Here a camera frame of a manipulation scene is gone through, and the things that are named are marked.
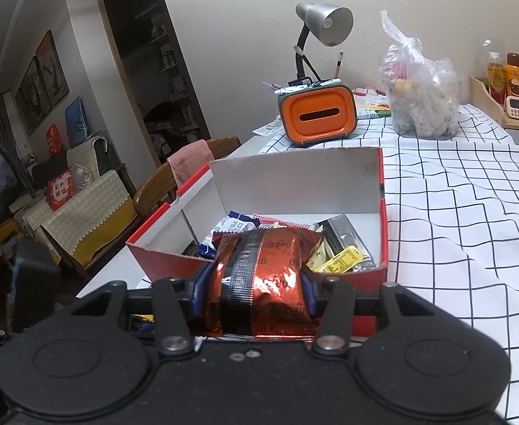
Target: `oreo package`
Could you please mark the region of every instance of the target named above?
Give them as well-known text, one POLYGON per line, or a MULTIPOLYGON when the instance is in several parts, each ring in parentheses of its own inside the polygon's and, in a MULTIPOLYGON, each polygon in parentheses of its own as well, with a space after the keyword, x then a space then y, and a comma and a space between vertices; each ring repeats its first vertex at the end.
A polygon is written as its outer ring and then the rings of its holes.
POLYGON ((322 240, 304 228, 221 234, 205 312, 213 334, 313 336, 301 268, 322 240))

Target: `chair back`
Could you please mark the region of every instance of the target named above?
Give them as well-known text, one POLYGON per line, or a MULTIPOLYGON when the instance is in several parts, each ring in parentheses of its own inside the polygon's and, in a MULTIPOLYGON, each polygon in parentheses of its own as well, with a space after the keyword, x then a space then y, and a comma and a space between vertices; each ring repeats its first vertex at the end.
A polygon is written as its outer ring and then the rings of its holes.
MULTIPOLYGON (((212 156, 219 160, 240 146, 240 139, 236 136, 211 138, 206 141, 212 156)), ((171 203, 175 199, 177 184, 170 164, 162 164, 157 171, 145 181, 134 196, 134 207, 140 217, 147 217, 156 206, 171 203)))
POLYGON ((177 183, 171 165, 165 162, 138 188, 134 195, 134 208, 139 216, 147 217, 157 205, 172 202, 170 192, 176 190, 177 183))

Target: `pink towel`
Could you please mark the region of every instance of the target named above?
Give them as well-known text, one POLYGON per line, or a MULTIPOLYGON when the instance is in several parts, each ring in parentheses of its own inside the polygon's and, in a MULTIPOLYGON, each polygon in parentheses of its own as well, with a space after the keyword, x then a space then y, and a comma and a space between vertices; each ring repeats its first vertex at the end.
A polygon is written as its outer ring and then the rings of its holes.
POLYGON ((177 187, 183 185, 202 166, 214 160, 206 140, 197 140, 171 155, 167 161, 173 170, 177 187))

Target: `cardboard box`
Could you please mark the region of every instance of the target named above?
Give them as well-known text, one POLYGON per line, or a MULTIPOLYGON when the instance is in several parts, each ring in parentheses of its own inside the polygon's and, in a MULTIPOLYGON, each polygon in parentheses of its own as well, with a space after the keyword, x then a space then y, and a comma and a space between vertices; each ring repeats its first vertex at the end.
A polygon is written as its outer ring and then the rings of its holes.
MULTIPOLYGON (((386 279, 388 224, 380 148, 308 149, 212 162, 179 188, 173 204, 158 208, 127 245, 151 281, 187 277, 206 260, 182 252, 229 211, 301 224, 346 214, 378 268, 340 276, 368 290, 378 290, 386 279)), ((373 322, 357 319, 364 326, 373 322)), ((358 335, 374 332, 368 328, 357 330, 358 335)))

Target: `door frame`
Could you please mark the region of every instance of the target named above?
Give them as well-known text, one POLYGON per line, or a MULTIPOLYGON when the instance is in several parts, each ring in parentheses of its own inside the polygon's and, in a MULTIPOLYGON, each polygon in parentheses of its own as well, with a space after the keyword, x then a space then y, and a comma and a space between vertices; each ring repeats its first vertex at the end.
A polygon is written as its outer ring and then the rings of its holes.
MULTIPOLYGON (((139 111, 136 96, 134 96, 134 92, 131 89, 130 82, 127 79, 126 70, 124 69, 124 64, 122 63, 122 58, 120 57, 120 53, 118 52, 118 47, 116 45, 116 40, 114 39, 114 33, 112 32, 112 27, 110 26, 110 19, 108 18, 108 12, 106 11, 106 6, 104 4, 104 0, 96 0, 98 3, 98 7, 100 10, 100 16, 102 17, 102 23, 104 25, 104 30, 106 32, 106 37, 108 38, 108 43, 110 44, 110 49, 112 51, 112 55, 114 57, 114 62, 116 63, 116 67, 118 68, 118 73, 120 74, 120 79, 122 80, 122 85, 126 91, 126 96, 128 101, 130 102, 131 110, 136 117, 136 121, 138 122, 139 129, 143 135, 143 138, 146 142, 147 148, 150 150, 151 157, 156 164, 156 167, 161 166, 161 162, 159 161, 159 157, 157 156, 157 152, 151 142, 151 137, 149 132, 147 131, 147 127, 143 122, 143 116, 139 111)), ((171 21, 171 17, 169 15, 169 11, 167 9, 167 5, 165 4, 165 0, 159 0, 162 8, 165 9, 164 14, 164 23, 165 29, 169 33, 169 39, 171 43, 171 47, 173 48, 173 52, 176 55, 176 61, 178 64, 179 71, 181 72, 181 76, 187 79, 190 79, 189 70, 187 68, 187 64, 185 63, 185 59, 182 56, 181 47, 177 40, 177 36, 175 35, 175 30, 173 28, 173 23, 171 21)), ((193 82, 185 81, 185 86, 187 88, 187 94, 190 98, 190 103, 193 110, 193 116, 195 121, 197 122, 201 135, 203 138, 210 138, 209 129, 206 126, 205 118, 202 114, 201 106, 198 102, 198 98, 196 97, 196 92, 194 91, 193 82)))
POLYGON ((150 133, 147 131, 145 123, 143 122, 143 116, 139 111, 138 103, 136 101, 136 96, 134 96, 134 92, 131 89, 130 82, 127 79, 126 70, 124 69, 124 64, 122 63, 122 58, 120 57, 120 53, 118 52, 118 46, 116 45, 116 40, 114 39, 114 33, 112 32, 112 27, 110 26, 110 19, 108 18, 108 12, 106 11, 106 5, 104 4, 104 0, 96 0, 98 3, 98 8, 100 11, 100 16, 102 16, 102 23, 104 25, 104 31, 106 32, 106 37, 108 38, 108 43, 110 44, 110 49, 112 50, 112 56, 114 57, 114 62, 116 63, 116 67, 118 68, 118 73, 120 74, 120 79, 122 80, 122 85, 126 91, 127 100, 130 102, 131 111, 134 113, 136 117, 136 121, 138 122, 139 130, 142 133, 143 140, 145 141, 148 150, 151 153, 151 157, 154 160, 155 167, 158 168, 161 166, 161 162, 159 161, 159 157, 157 156, 157 152, 151 142, 150 133))

